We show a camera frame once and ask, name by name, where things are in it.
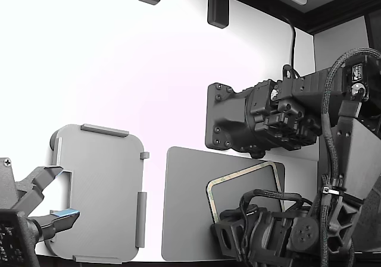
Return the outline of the dark gray gripper body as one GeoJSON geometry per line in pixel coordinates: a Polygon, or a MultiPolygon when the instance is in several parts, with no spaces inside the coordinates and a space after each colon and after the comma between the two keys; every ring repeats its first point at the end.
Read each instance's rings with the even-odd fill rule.
{"type": "Polygon", "coordinates": [[[10,158],[1,158],[0,169],[1,209],[11,209],[18,202],[18,192],[10,158]]]}

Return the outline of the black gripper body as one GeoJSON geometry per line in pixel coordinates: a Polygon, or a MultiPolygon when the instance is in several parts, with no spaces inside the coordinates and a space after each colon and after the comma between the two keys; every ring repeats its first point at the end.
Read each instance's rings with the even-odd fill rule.
{"type": "Polygon", "coordinates": [[[291,219],[266,208],[250,208],[246,217],[247,231],[239,208],[223,211],[212,224],[221,254],[242,263],[291,263],[286,251],[291,219]]]}

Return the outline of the dark gray gripper finger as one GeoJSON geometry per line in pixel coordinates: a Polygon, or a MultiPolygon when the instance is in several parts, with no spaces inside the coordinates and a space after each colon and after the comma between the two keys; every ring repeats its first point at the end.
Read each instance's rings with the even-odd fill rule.
{"type": "Polygon", "coordinates": [[[80,211],[65,209],[45,216],[28,218],[28,228],[35,240],[50,240],[57,233],[69,230],[80,216],[80,211]]]}
{"type": "Polygon", "coordinates": [[[44,200],[43,191],[62,172],[61,166],[44,166],[35,168],[26,178],[16,182],[19,199],[14,209],[29,216],[44,200]]]}

